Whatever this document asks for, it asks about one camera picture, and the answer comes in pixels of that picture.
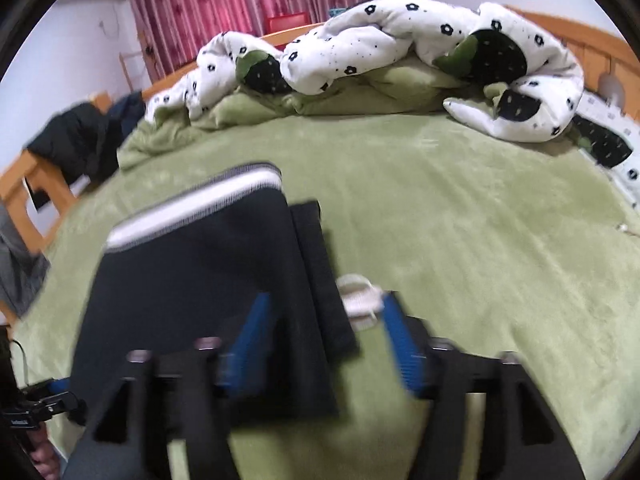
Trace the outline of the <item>person's left hand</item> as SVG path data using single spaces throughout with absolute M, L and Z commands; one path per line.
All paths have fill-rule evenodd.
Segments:
M 49 440 L 47 426 L 41 424 L 38 429 L 30 430 L 27 435 L 34 447 L 30 458 L 41 477 L 46 480 L 60 480 L 61 462 Z

